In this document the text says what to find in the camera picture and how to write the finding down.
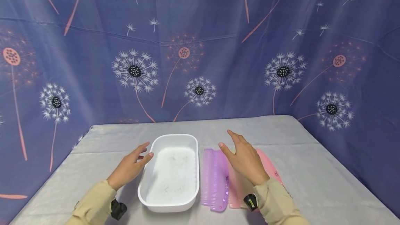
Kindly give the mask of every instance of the white plastic container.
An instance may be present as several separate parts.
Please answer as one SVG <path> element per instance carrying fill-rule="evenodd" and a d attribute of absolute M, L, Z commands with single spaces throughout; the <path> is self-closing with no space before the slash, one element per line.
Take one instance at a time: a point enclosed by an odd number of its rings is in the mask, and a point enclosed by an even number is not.
<path fill-rule="evenodd" d="M 140 202 L 153 212 L 182 212 L 193 206 L 200 187 L 197 139 L 177 134 L 158 137 L 153 159 L 144 167 L 137 189 Z"/>

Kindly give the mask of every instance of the beige sleeve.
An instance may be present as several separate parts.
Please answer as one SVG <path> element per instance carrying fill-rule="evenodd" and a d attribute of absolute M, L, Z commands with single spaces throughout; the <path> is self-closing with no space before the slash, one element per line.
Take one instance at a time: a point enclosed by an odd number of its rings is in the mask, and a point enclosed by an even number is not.
<path fill-rule="evenodd" d="M 79 201 L 65 225 L 104 225 L 117 192 L 107 181 L 95 184 Z"/>
<path fill-rule="evenodd" d="M 309 225 L 280 182 L 271 178 L 254 187 L 258 207 L 268 225 Z"/>

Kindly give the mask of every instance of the watch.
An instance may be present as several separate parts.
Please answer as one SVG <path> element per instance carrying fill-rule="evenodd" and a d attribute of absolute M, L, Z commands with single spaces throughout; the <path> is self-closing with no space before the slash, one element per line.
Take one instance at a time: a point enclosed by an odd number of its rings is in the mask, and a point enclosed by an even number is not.
<path fill-rule="evenodd" d="M 125 214 L 127 207 L 125 204 L 113 199 L 111 202 L 111 217 L 119 220 Z"/>
<path fill-rule="evenodd" d="M 248 194 L 243 201 L 249 207 L 251 212 L 258 209 L 257 198 L 254 194 Z"/>

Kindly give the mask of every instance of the hand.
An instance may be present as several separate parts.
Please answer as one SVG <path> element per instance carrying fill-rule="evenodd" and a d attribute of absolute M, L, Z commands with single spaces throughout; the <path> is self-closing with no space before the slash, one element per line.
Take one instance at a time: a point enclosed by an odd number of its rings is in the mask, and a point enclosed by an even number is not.
<path fill-rule="evenodd" d="M 128 155 L 124 156 L 123 160 L 118 164 L 113 173 L 111 173 L 107 178 L 108 184 L 115 189 L 115 191 L 134 180 L 142 171 L 144 166 L 153 158 L 154 154 L 152 152 L 146 156 L 140 156 L 141 153 L 147 151 L 148 145 L 149 142 L 144 143 Z"/>
<path fill-rule="evenodd" d="M 269 180 L 268 174 L 265 172 L 260 156 L 257 151 L 249 144 L 245 138 L 230 130 L 227 131 L 231 136 L 236 154 L 232 153 L 224 143 L 219 143 L 219 148 L 224 152 L 232 167 L 254 186 L 261 185 Z"/>

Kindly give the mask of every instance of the blue curtain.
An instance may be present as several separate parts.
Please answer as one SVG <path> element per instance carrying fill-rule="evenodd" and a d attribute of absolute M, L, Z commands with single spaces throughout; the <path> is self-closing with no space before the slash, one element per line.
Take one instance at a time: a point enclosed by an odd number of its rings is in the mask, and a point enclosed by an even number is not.
<path fill-rule="evenodd" d="M 0 9 L 0 223 L 91 125 L 282 114 L 400 217 L 399 0 L 1 0 Z"/>

